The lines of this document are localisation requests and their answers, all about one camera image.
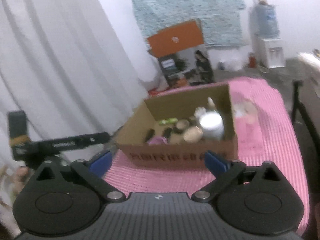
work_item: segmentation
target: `open cardboard box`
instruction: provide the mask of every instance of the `open cardboard box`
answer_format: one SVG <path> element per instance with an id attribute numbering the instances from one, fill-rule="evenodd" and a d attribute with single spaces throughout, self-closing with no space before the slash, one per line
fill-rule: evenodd
<path id="1" fill-rule="evenodd" d="M 186 143 L 182 135 L 172 133 L 167 145 L 144 143 L 149 129 L 161 135 L 168 126 L 158 121 L 176 117 L 193 116 L 199 106 L 207 106 L 211 97 L 223 118 L 224 140 L 202 140 Z M 202 87 L 144 100 L 134 115 L 126 122 L 116 137 L 116 144 L 138 166 L 147 167 L 204 167 L 204 153 L 208 150 L 228 160 L 237 159 L 237 137 L 234 129 L 233 111 L 227 84 Z"/>

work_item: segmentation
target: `white furniture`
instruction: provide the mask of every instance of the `white furniture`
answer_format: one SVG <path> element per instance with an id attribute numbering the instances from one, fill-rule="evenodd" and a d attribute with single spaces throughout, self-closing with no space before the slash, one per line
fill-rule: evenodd
<path id="1" fill-rule="evenodd" d="M 263 39 L 257 36 L 257 59 L 267 68 L 284 67 L 283 40 Z"/>

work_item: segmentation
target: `pink blanket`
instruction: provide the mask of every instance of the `pink blanket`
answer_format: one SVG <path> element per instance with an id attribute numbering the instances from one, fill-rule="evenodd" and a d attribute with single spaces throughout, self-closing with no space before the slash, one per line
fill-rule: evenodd
<path id="1" fill-rule="evenodd" d="M 241 77 L 229 81 L 229 85 L 234 106 L 249 101 L 257 109 L 257 125 L 254 122 L 248 125 L 248 120 L 244 117 L 236 118 L 239 159 L 249 166 L 260 166 L 263 161 L 270 160 L 279 167 L 304 203 L 304 216 L 297 231 L 302 235 L 309 218 L 308 185 L 299 145 L 282 97 L 265 80 Z M 168 93 L 186 89 L 195 87 L 172 90 Z M 190 196 L 213 179 L 207 170 L 137 168 L 121 151 L 117 153 L 111 169 L 105 176 L 105 181 L 125 194 L 188 192 Z"/>

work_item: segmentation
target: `white wall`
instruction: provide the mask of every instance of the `white wall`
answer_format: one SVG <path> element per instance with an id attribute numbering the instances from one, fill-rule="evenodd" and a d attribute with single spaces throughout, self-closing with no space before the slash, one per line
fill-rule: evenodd
<path id="1" fill-rule="evenodd" d="M 133 66 L 143 80 L 150 80 L 156 73 L 156 68 L 146 53 L 142 35 L 132 11 L 131 0 L 99 0 L 113 25 Z M 311 52 L 320 48 L 320 0 L 268 0 L 276 4 L 276 14 L 281 37 L 284 40 L 285 57 L 295 57 L 297 52 Z M 249 31 L 249 11 L 252 0 L 245 0 L 247 8 L 241 11 L 243 38 L 247 46 L 239 49 L 209 51 L 212 66 L 219 60 L 239 58 L 247 62 L 248 53 L 253 51 Z"/>

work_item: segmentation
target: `product packaging box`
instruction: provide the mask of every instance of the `product packaging box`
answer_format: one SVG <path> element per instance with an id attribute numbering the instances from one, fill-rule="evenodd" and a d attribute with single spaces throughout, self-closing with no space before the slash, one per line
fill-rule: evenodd
<path id="1" fill-rule="evenodd" d="M 214 82 L 200 20 L 160 30 L 148 42 L 171 88 Z"/>
<path id="2" fill-rule="evenodd" d="M 148 145 L 145 138 L 150 129 L 156 136 L 172 127 L 158 122 L 169 118 L 185 119 L 194 115 L 197 107 L 214 101 L 224 123 L 224 139 L 203 139 L 186 143 L 181 134 L 172 133 L 167 145 Z M 116 137 L 116 144 L 138 166 L 204 167 L 204 153 L 211 150 L 228 160 L 237 159 L 237 136 L 227 84 L 185 90 L 144 100 Z"/>

